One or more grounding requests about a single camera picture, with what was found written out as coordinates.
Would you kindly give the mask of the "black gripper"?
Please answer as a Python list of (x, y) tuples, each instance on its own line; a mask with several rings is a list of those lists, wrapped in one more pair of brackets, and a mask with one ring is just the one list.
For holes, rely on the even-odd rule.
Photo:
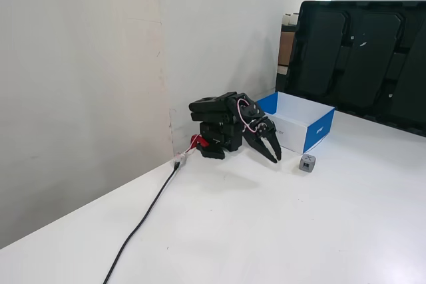
[[(271, 120), (267, 120), (265, 112), (259, 104), (248, 98), (237, 100), (237, 111), (243, 125), (243, 138), (249, 146), (273, 163), (282, 159), (282, 149), (276, 136), (276, 127)], [(272, 154), (263, 140), (267, 140), (272, 147)]]

